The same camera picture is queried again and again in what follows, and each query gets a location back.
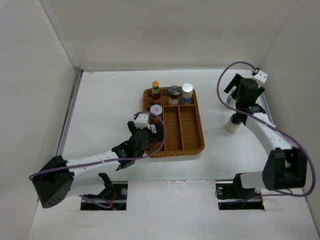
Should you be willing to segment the white canister grey lid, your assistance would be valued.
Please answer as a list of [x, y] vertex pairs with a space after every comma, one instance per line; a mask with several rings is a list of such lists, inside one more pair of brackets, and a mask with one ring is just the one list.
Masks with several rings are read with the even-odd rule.
[[226, 103], [228, 104], [228, 105], [232, 105], [233, 103], [234, 103], [234, 98], [233, 98], [233, 93], [234, 93], [234, 91], [236, 90], [237, 88], [235, 87], [235, 86], [233, 86], [232, 87], [232, 89], [229, 91], [229, 93], [228, 93], [228, 97], [227, 97], [227, 99], [226, 99]]

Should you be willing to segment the white bottle black grinder cap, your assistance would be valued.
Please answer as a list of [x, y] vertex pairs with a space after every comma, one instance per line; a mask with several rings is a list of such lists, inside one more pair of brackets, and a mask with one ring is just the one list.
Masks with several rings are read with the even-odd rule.
[[224, 125], [224, 128], [228, 133], [234, 134], [237, 132], [241, 124], [242, 124], [241, 118], [237, 113], [234, 113], [228, 119], [227, 123]]

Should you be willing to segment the sauce jar grey lid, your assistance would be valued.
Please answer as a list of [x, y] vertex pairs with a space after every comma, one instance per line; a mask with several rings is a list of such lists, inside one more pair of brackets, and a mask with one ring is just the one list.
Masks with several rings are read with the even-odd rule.
[[151, 133], [156, 136], [157, 138], [163, 137], [164, 130], [161, 123], [154, 123], [150, 125]]
[[150, 107], [149, 111], [151, 112], [150, 114], [151, 122], [159, 121], [159, 119], [156, 116], [158, 116], [161, 120], [163, 119], [163, 108], [161, 105], [154, 104]]

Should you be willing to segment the white shaker silver lid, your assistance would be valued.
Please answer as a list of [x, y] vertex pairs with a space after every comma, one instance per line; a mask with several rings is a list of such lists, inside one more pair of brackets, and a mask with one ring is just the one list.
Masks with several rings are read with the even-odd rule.
[[184, 83], [181, 86], [181, 102], [182, 104], [189, 105], [193, 99], [194, 87], [191, 83]]

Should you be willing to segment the red sauce bottle yellow cap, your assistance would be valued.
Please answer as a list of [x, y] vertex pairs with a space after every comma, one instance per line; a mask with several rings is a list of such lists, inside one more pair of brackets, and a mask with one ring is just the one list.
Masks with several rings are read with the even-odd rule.
[[153, 105], [161, 104], [161, 89], [157, 80], [152, 82], [151, 97]]

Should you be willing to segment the white jar black lid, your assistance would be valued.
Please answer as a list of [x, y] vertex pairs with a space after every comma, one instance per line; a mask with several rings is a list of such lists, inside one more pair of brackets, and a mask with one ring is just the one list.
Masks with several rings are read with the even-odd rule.
[[182, 89], [177, 85], [172, 85], [168, 88], [168, 104], [169, 105], [178, 105], [179, 97], [182, 93]]

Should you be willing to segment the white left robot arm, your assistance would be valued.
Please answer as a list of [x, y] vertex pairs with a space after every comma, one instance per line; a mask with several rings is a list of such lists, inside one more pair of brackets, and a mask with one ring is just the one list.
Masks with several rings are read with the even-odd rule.
[[131, 137], [111, 150], [82, 159], [66, 160], [57, 155], [40, 171], [33, 173], [29, 179], [42, 207], [49, 209], [67, 197], [79, 196], [84, 203], [111, 209], [115, 187], [106, 173], [108, 164], [118, 162], [117, 171], [124, 170], [146, 158], [144, 153], [152, 144], [164, 144], [167, 138], [167, 128], [162, 121], [145, 128], [137, 128], [133, 121], [127, 125]]

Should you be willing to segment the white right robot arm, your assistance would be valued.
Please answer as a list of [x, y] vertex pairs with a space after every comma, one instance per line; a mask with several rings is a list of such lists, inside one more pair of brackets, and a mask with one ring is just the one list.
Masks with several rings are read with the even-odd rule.
[[265, 90], [259, 84], [258, 79], [244, 78], [237, 73], [224, 90], [229, 94], [227, 103], [234, 102], [236, 109], [225, 125], [226, 131], [233, 134], [244, 125], [267, 154], [262, 171], [238, 174], [240, 180], [231, 189], [238, 198], [245, 197], [253, 188], [278, 191], [302, 188], [306, 183], [307, 157], [275, 130], [266, 110], [257, 103]]

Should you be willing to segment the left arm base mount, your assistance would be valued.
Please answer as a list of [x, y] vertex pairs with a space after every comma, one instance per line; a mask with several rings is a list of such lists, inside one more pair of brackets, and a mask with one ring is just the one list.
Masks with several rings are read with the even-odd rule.
[[112, 181], [106, 173], [99, 173], [103, 189], [97, 194], [85, 194], [81, 211], [125, 211], [127, 209], [128, 182]]

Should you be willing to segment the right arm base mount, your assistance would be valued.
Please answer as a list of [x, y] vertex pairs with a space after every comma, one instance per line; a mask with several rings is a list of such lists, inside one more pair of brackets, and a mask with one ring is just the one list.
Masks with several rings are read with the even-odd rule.
[[243, 188], [240, 174], [215, 182], [219, 210], [264, 210], [259, 188]]

